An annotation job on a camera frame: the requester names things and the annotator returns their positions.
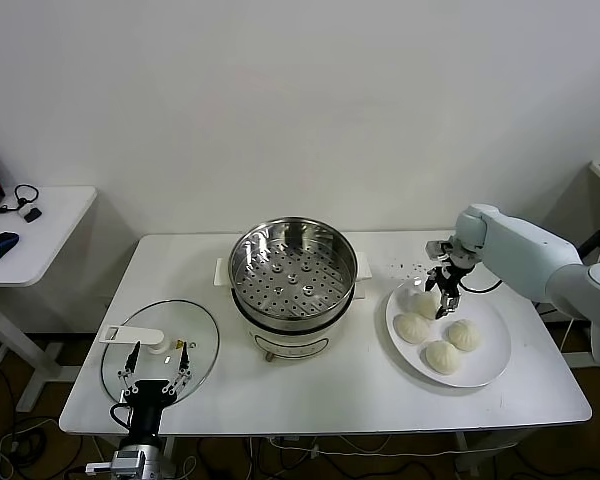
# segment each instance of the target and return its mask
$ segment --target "black cable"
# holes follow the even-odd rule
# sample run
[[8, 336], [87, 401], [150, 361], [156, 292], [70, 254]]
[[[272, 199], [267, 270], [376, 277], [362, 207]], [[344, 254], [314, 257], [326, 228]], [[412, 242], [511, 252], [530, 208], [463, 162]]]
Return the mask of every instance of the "black cable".
[[435, 480], [435, 478], [436, 478], [436, 476], [434, 475], [434, 473], [431, 471], [431, 469], [429, 467], [427, 467], [424, 463], [418, 462], [415, 460], [408, 461], [401, 467], [399, 467], [395, 470], [388, 471], [388, 472], [369, 472], [369, 473], [363, 473], [362, 475], [351, 475], [351, 474], [345, 472], [342, 468], [340, 468], [331, 458], [329, 458], [328, 455], [321, 454], [320, 456], [322, 458], [324, 458], [327, 462], [329, 462], [333, 468], [335, 468], [338, 472], [340, 472], [340, 474], [343, 477], [349, 478], [350, 480], [360, 480], [362, 478], [369, 478], [369, 477], [382, 477], [385, 475], [399, 475], [411, 466], [420, 467], [422, 470], [424, 470], [426, 472], [427, 476], [431, 480]]
[[4, 371], [0, 368], [0, 375], [4, 379], [4, 383], [7, 385], [9, 390], [9, 400], [11, 401], [11, 438], [16, 438], [16, 397], [13, 395], [13, 388], [11, 388], [11, 382], [5, 375]]
[[493, 292], [496, 288], [498, 288], [500, 285], [502, 285], [502, 280], [498, 280], [495, 285], [492, 285], [491, 287], [489, 287], [485, 290], [474, 290], [473, 288], [465, 287], [464, 284], [462, 283], [462, 280], [459, 280], [458, 283], [460, 284], [460, 286], [462, 287], [462, 289], [464, 291], [469, 292], [469, 293], [489, 293], [489, 292]]
[[22, 470], [20, 470], [20, 467], [17, 467], [14, 465], [14, 468], [15, 468], [16, 472], [18, 472], [18, 474], [24, 480], [53, 480], [54, 478], [62, 475], [65, 470], [67, 470], [71, 465], [73, 465], [73, 462], [75, 462], [78, 459], [78, 456], [80, 456], [80, 452], [82, 451], [83, 445], [84, 445], [84, 437], [82, 435], [80, 435], [80, 444], [78, 445], [78, 449], [76, 450], [76, 453], [73, 455], [71, 460], [64, 467], [62, 467], [60, 470], [58, 470], [56, 473], [49, 475], [48, 477], [32, 478], [32, 477], [29, 477], [29, 476], [25, 475], [24, 473], [22, 473]]
[[[15, 426], [20, 425], [22, 423], [25, 422], [30, 422], [32, 420], [55, 420], [56, 422], [58, 421], [58, 417], [51, 417], [51, 416], [47, 416], [47, 415], [35, 415], [32, 417], [26, 417], [23, 418], [21, 420], [18, 420], [15, 422]], [[20, 439], [22, 438], [23, 435], [26, 435], [29, 432], [25, 432], [24, 434], [20, 434], [19, 436], [16, 436], [16, 439]], [[48, 477], [43, 477], [43, 478], [32, 478], [29, 477], [28, 475], [26, 475], [25, 473], [22, 472], [21, 467], [18, 467], [17, 465], [14, 464], [14, 460], [12, 458], [12, 455], [7, 455], [7, 457], [9, 457], [9, 461], [12, 463], [14, 470], [24, 479], [24, 480], [53, 480], [54, 478], [62, 475], [64, 473], [65, 470], [67, 470], [71, 465], [73, 465], [73, 462], [76, 461], [76, 459], [78, 458], [78, 456], [80, 455], [80, 452], [82, 451], [82, 446], [84, 444], [84, 437], [80, 436], [80, 444], [78, 445], [78, 449], [75, 453], [75, 455], [73, 456], [73, 458], [71, 458], [71, 461], [68, 462], [64, 467], [62, 467], [62, 469], [60, 469], [59, 471], [57, 471], [56, 473], [48, 476]]]
[[[20, 190], [23, 187], [30, 188], [31, 190], [33, 190], [33, 198], [27, 198], [27, 197], [20, 196], [20, 194], [18, 193], [18, 190]], [[22, 205], [26, 205], [27, 203], [35, 202], [38, 199], [38, 197], [40, 196], [40, 190], [38, 190], [33, 185], [29, 185], [28, 183], [21, 183], [20, 185], [16, 185], [16, 188], [14, 188], [14, 190], [13, 190], [13, 194], [16, 196], [16, 200], [18, 200], [18, 206], [22, 206]]]
[[593, 467], [580, 467], [574, 470], [570, 470], [568, 472], [560, 473], [547, 472], [545, 470], [540, 470], [538, 467], [532, 465], [531, 462], [529, 462], [529, 460], [527, 460], [517, 448], [513, 448], [513, 452], [518, 456], [518, 458], [524, 464], [525, 467], [527, 467], [529, 470], [533, 470], [534, 472], [539, 473], [540, 475], [544, 475], [545, 477], [570, 477], [572, 475], [576, 475], [578, 473], [583, 472], [595, 473], [596, 475], [600, 476], [600, 469]]
[[118, 408], [122, 408], [122, 407], [128, 407], [129, 404], [127, 403], [116, 403], [114, 406], [112, 406], [109, 409], [109, 415], [111, 416], [111, 418], [113, 419], [114, 422], [116, 422], [118, 425], [120, 425], [122, 428], [126, 428], [127, 430], [129, 430], [129, 418], [127, 418], [126, 422], [123, 422], [122, 420], [120, 420], [120, 418], [116, 415], [116, 410]]
[[265, 472], [265, 470], [262, 468], [262, 464], [260, 462], [260, 454], [262, 453], [262, 450], [264, 450], [262, 448], [262, 439], [259, 438], [258, 439], [258, 453], [255, 455], [256, 468], [260, 471], [260, 473], [262, 473], [263, 475], [266, 475], [267, 477], [275, 478], [276, 480], [286, 480], [284, 477], [281, 477], [280, 475], [276, 475], [275, 473]]
[[71, 480], [71, 477], [73, 477], [74, 475], [80, 475], [80, 474], [86, 475], [85, 469], [86, 469], [86, 467], [84, 465], [81, 465], [79, 467], [70, 468], [69, 470], [64, 472], [62, 479], [63, 480]]
[[[62, 474], [62, 472], [64, 470], [66, 470], [68, 467], [70, 467], [73, 464], [73, 462], [75, 462], [75, 460], [78, 458], [78, 455], [80, 455], [80, 452], [82, 451], [82, 445], [84, 443], [84, 439], [82, 436], [80, 437], [80, 445], [78, 447], [78, 451], [76, 452], [74, 457], [71, 459], [69, 464], [67, 466], [63, 467], [62, 470], [58, 471], [57, 473], [55, 473], [49, 477], [42, 478], [42, 479], [33, 479], [31, 477], [28, 477], [24, 473], [22, 473], [21, 468], [30, 467], [40, 459], [40, 457], [44, 453], [45, 447], [47, 445], [47, 437], [41, 428], [33, 428], [33, 429], [29, 430], [28, 432], [24, 432], [24, 433], [18, 435], [16, 433], [17, 425], [27, 422], [27, 421], [30, 421], [30, 420], [35, 420], [35, 419], [45, 419], [45, 420], [53, 419], [56, 422], [58, 421], [58, 419], [56, 417], [48, 417], [48, 416], [33, 416], [33, 417], [23, 418], [22, 420], [16, 420], [16, 417], [17, 417], [16, 401], [15, 401], [15, 396], [13, 395], [13, 389], [11, 388], [11, 382], [9, 382], [7, 375], [4, 373], [4, 371], [1, 368], [0, 368], [0, 375], [2, 376], [2, 378], [5, 381], [5, 384], [7, 385], [7, 389], [9, 390], [9, 399], [11, 401], [12, 422], [11, 422], [11, 427], [9, 429], [10, 430], [9, 433], [11, 433], [11, 442], [12, 442], [12, 444], [14, 441], [18, 442], [18, 448], [15, 451], [8, 454], [7, 458], [9, 458], [9, 461], [11, 462], [13, 469], [24, 480], [52, 480], [53, 478]], [[22, 452], [20, 450], [21, 445], [27, 445], [28, 450], [26, 452]]]
[[[30, 188], [31, 190], [33, 190], [33, 198], [27, 198], [27, 197], [21, 196], [18, 193], [18, 191], [20, 189], [22, 189], [22, 188]], [[10, 207], [8, 205], [0, 205], [0, 213], [17, 212], [22, 207], [24, 207], [27, 203], [33, 203], [33, 202], [35, 202], [38, 199], [38, 197], [40, 196], [40, 190], [38, 190], [33, 185], [29, 185], [28, 183], [21, 183], [19, 185], [16, 185], [16, 188], [13, 190], [13, 194], [16, 197], [16, 201], [18, 202], [18, 206], [17, 207]]]
[[251, 443], [251, 449], [249, 449], [249, 437], [245, 437], [242, 439], [242, 447], [244, 448], [244, 453], [247, 457], [248, 461], [248, 470], [247, 470], [247, 480], [253, 480], [254, 478], [254, 470], [255, 467], [253, 465], [253, 440]]
[[527, 472], [516, 472], [516, 473], [512, 473], [511, 476], [509, 477], [509, 480], [543, 480], [540, 477], [537, 477], [535, 475], [532, 475], [530, 473]]
[[200, 458], [200, 463], [202, 463], [202, 466], [207, 471], [207, 476], [211, 480], [233, 480], [233, 477], [231, 476], [231, 472], [229, 470], [215, 469], [209, 464], [208, 460], [206, 459], [202, 451], [202, 443], [205, 440], [209, 440], [209, 438], [210, 437], [203, 437], [198, 442], [198, 458]]
[[[316, 444], [316, 440], [317, 440], [317, 438], [313, 439], [313, 441], [311, 442], [311, 445], [309, 446], [309, 449], [313, 448], [313, 446]], [[283, 442], [284, 442], [284, 439], [281, 439], [280, 440], [281, 446], [283, 445]], [[298, 468], [309, 457], [309, 452], [303, 452], [298, 460], [296, 460], [291, 465], [286, 465], [284, 463], [284, 450], [281, 448], [278, 450], [278, 452], [279, 452], [279, 457], [280, 457], [280, 465], [282, 466], [282, 468], [284, 470], [294, 470], [295, 468]]]

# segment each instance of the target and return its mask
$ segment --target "robotic arm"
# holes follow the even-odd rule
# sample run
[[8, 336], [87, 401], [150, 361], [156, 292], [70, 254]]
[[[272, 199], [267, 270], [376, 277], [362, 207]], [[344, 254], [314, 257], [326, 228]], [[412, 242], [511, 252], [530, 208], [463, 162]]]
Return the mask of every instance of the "robotic arm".
[[441, 263], [425, 286], [440, 289], [438, 317], [457, 308], [462, 278], [483, 262], [523, 297], [600, 328], [600, 264], [584, 266], [572, 244], [529, 222], [474, 204], [458, 216], [455, 235], [427, 242], [426, 251]]

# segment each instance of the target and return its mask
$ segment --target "white lid handle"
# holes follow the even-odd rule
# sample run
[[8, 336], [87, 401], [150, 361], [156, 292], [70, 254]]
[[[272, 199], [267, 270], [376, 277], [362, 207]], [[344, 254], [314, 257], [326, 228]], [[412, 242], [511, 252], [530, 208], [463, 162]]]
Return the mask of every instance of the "white lid handle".
[[100, 343], [147, 345], [151, 353], [163, 353], [169, 348], [169, 339], [164, 332], [153, 328], [106, 325], [100, 335]]

